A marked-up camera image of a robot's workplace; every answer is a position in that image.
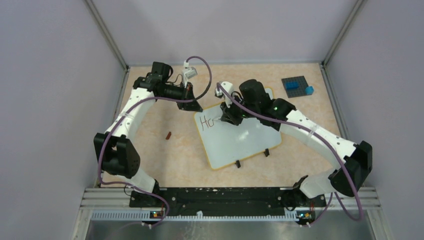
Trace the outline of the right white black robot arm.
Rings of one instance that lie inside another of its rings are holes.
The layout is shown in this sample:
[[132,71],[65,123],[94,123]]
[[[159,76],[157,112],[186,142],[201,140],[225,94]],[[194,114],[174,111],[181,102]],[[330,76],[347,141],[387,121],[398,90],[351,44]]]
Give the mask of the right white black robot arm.
[[215,95],[224,99],[224,120],[240,125],[255,118],[262,125],[292,136],[315,150],[330,164],[327,171],[302,177],[293,187],[293,200],[307,206],[314,197],[337,193],[359,199],[358,191],[373,168],[373,148],[366,142],[355,143],[321,127],[292,103],[272,98],[263,84],[249,79],[239,86],[241,98],[233,96],[232,83],[218,82]]

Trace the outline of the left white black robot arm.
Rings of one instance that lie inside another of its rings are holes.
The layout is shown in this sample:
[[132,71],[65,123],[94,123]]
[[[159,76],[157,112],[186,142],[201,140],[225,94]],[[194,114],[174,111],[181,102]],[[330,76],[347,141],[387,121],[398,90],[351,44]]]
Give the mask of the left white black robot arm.
[[168,82],[173,68],[153,62],[151,71],[134,81],[128,101],[113,124],[93,139],[98,171],[120,177],[120,183],[140,193],[141,200],[149,207],[160,202],[159,184],[141,168],[141,157],[132,141],[143,118],[158,100],[175,102],[182,111],[203,111],[189,82],[198,72],[187,60],[183,66],[181,82],[175,84]]

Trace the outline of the red marker cap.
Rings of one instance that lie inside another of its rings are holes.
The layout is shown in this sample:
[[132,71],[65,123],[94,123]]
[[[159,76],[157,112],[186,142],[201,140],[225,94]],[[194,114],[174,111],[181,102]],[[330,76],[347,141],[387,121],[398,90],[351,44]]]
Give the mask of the red marker cap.
[[170,137],[171,137],[171,135],[172,135],[172,132],[171,132],[171,131],[169,131],[165,139],[166,139],[166,140],[169,140],[169,139],[170,139]]

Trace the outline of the yellow framed whiteboard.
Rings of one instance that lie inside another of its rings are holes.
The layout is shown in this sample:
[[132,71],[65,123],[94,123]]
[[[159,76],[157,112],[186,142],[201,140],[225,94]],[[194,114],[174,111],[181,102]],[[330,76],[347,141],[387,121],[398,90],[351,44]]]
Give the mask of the yellow framed whiteboard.
[[219,103],[193,115],[206,159],[213,170],[263,154],[283,143],[279,131],[256,118],[244,119],[238,126],[212,120],[221,116]]

